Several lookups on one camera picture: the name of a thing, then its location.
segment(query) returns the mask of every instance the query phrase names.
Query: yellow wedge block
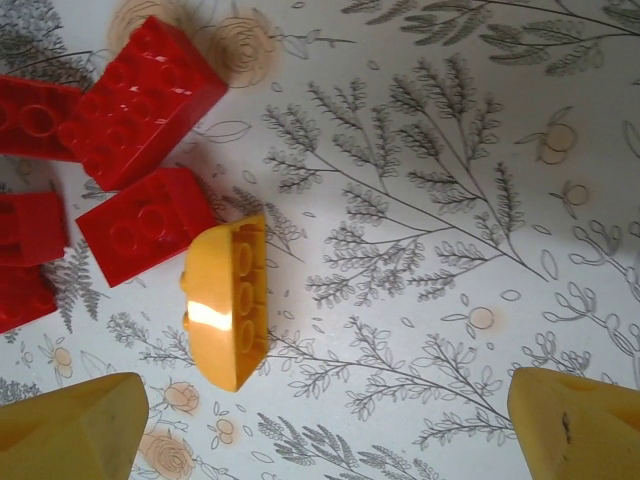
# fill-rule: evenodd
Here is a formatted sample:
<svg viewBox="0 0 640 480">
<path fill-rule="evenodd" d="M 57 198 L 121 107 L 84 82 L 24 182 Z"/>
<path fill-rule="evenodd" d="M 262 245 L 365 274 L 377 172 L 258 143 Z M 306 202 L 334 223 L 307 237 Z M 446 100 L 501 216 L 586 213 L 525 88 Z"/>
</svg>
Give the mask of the yellow wedge block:
<svg viewBox="0 0 640 480">
<path fill-rule="evenodd" d="M 210 228 L 187 251 L 180 287 L 193 359 L 214 385 L 237 392 L 267 354 L 263 215 Z"/>
</svg>

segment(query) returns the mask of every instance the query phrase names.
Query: plastic toy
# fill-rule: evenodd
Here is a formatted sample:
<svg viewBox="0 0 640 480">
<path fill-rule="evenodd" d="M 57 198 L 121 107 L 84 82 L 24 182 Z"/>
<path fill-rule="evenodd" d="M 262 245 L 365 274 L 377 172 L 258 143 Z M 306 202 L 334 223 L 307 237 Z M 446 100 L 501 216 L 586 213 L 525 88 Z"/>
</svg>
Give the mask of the plastic toy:
<svg viewBox="0 0 640 480">
<path fill-rule="evenodd" d="M 0 97 L 0 154 L 76 161 L 57 130 L 82 90 L 1 75 Z"/>
<path fill-rule="evenodd" d="M 155 169 L 226 91 L 182 31 L 149 17 L 58 133 L 103 190 L 119 190 Z"/>
<path fill-rule="evenodd" d="M 0 195 L 0 265 L 50 262 L 64 256 L 68 243 L 57 193 Z"/>
<path fill-rule="evenodd" d="M 187 252 L 180 287 L 196 365 L 211 383 L 238 391 L 267 354 L 264 216 L 201 233 Z"/>
<path fill-rule="evenodd" d="M 54 291 L 39 267 L 0 267 L 0 334 L 56 310 Z"/>
<path fill-rule="evenodd" d="M 160 168 L 76 222 L 112 287 L 186 250 L 215 226 L 187 168 Z"/>
</svg>

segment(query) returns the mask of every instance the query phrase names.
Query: lego brick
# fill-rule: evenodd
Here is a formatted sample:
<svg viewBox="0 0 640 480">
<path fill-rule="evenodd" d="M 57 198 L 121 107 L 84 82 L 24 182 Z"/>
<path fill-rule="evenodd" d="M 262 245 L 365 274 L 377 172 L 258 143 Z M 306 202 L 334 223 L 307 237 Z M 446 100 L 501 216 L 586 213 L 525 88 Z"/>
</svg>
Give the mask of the lego brick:
<svg viewBox="0 0 640 480">
<path fill-rule="evenodd" d="M 57 310 L 40 267 L 0 267 L 0 334 Z"/>
<path fill-rule="evenodd" d="M 64 207 L 55 192 L 0 195 L 0 265 L 32 267 L 64 256 Z"/>
<path fill-rule="evenodd" d="M 227 86 L 179 29 L 149 17 L 59 135 L 103 190 L 154 170 Z"/>
<path fill-rule="evenodd" d="M 0 97 L 0 154 L 77 161 L 57 131 L 82 90 L 0 75 Z"/>
<path fill-rule="evenodd" d="M 196 366 L 236 392 L 267 354 L 267 268 L 263 215 L 201 233 L 187 252 L 180 288 Z"/>
<path fill-rule="evenodd" d="M 215 225 L 187 168 L 160 168 L 76 222 L 112 287 L 183 252 Z"/>
</svg>

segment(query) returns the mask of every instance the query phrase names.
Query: red lego brick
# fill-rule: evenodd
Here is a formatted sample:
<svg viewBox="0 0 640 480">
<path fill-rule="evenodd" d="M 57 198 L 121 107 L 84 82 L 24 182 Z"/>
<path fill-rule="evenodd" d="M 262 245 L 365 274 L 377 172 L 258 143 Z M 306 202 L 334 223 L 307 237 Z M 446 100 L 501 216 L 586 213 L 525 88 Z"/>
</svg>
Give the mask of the red lego brick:
<svg viewBox="0 0 640 480">
<path fill-rule="evenodd" d="M 0 333 L 56 310 L 53 288 L 40 267 L 0 267 Z"/>
<path fill-rule="evenodd" d="M 60 126 L 103 190 L 153 171 L 227 86 L 179 29 L 149 17 Z"/>
<path fill-rule="evenodd" d="M 160 168 L 76 222 L 112 287 L 183 252 L 216 223 L 187 168 Z"/>
<path fill-rule="evenodd" d="M 58 138 L 82 90 L 0 75 L 0 154 L 77 161 Z"/>
<path fill-rule="evenodd" d="M 32 267 L 64 256 L 69 244 L 57 193 L 0 195 L 0 265 Z"/>
</svg>

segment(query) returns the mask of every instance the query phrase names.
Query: patterned tablecloth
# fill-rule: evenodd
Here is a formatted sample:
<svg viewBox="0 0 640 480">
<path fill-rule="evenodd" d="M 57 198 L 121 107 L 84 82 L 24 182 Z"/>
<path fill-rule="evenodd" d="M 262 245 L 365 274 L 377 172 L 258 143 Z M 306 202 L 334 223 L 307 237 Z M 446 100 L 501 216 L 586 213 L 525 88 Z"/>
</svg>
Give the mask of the patterned tablecloth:
<svg viewBox="0 0 640 480">
<path fill-rule="evenodd" d="M 109 194 L 9 157 L 2 189 L 60 192 L 72 245 L 58 312 L 0 337 L 0 403 L 139 372 L 136 480 L 515 479 L 515 368 L 640 388 L 640 2 L 171 1 L 109 45 L 160 13 L 234 87 L 165 165 L 221 221 L 264 210 L 269 357 L 210 385 L 184 256 L 108 288 L 73 220 Z M 2 0 L 4 71 L 89 86 L 115 9 Z"/>
</svg>

